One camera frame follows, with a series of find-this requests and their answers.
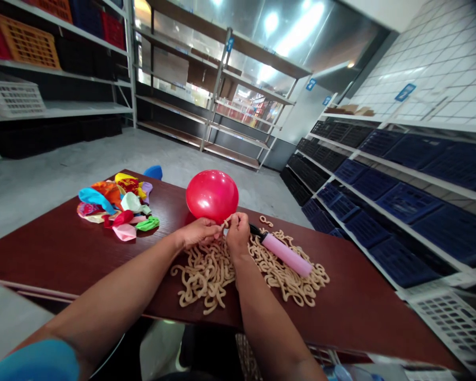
red balloon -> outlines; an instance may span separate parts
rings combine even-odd
[[[206,217],[218,224],[238,208],[238,188],[228,174],[219,170],[206,170],[194,176],[185,197],[194,217]]]

blue plastic crate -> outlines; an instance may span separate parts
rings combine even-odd
[[[355,235],[358,242],[367,249],[390,236],[385,228],[370,218],[364,211],[359,212],[345,226]]]
[[[375,201],[398,183],[399,180],[370,168],[353,186],[358,192]]]
[[[336,187],[331,184],[326,184],[317,195],[323,200],[326,206],[330,206],[340,194]]]
[[[457,143],[421,171],[476,190],[476,144]]]
[[[301,211],[308,219],[313,217],[321,208],[317,205],[316,201],[311,198],[304,206],[301,207]]]
[[[333,223],[326,216],[326,213],[324,213],[322,210],[320,210],[318,213],[316,213],[312,218],[308,220],[310,221],[314,229],[317,230],[318,232],[329,233],[333,229],[335,229],[335,226],[333,226]]]
[[[454,144],[448,139],[408,134],[400,139],[384,158],[408,168],[420,169]]]
[[[69,0],[74,26],[99,38],[104,38],[104,29],[99,8],[91,0]]]
[[[335,212],[335,215],[342,222],[347,221],[353,214],[360,210],[359,207],[354,205],[354,203],[344,195],[338,197],[329,208]]]
[[[354,184],[365,173],[367,168],[367,166],[357,161],[345,159],[335,172],[335,176],[348,184]]]
[[[439,274],[416,257],[397,239],[391,237],[374,246],[370,254],[401,287],[413,287],[440,278]]]
[[[476,216],[444,205],[413,225],[413,229],[452,257],[476,267]]]
[[[444,203],[421,189],[400,183],[377,200],[377,204],[399,220],[413,223]]]
[[[382,157],[403,136],[404,134],[401,132],[374,130],[369,134],[365,141],[361,143],[359,149],[363,152]]]

white plastic crate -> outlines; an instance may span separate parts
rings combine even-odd
[[[450,290],[410,305],[476,375],[476,310]]]
[[[0,116],[39,117],[46,113],[39,87],[0,72]]]

wooden table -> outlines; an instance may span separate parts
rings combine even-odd
[[[150,207],[160,227],[138,231],[122,242],[112,230],[90,223],[76,213],[74,197],[0,239],[0,283],[23,294],[73,300],[92,284],[126,263],[194,217],[185,202],[185,189],[123,170],[153,184]],[[261,226],[260,214],[239,207],[251,223]],[[451,353],[393,292],[373,265],[352,243],[267,216],[274,230],[295,238],[314,262],[322,264],[330,283],[317,291],[315,307],[284,302],[272,289],[308,344],[342,350],[461,366]],[[186,263],[181,255],[176,262]],[[180,307],[180,273],[164,278],[145,315],[185,323],[214,323],[242,329],[236,288],[228,285],[226,308],[203,315],[203,301]]]

concrete floor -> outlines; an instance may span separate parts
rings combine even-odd
[[[23,160],[0,161],[0,238],[124,168],[143,173],[161,165],[163,181],[186,188],[206,169],[229,174],[240,206],[312,228],[278,172],[241,167],[152,133],[132,128],[122,135],[83,142]]]

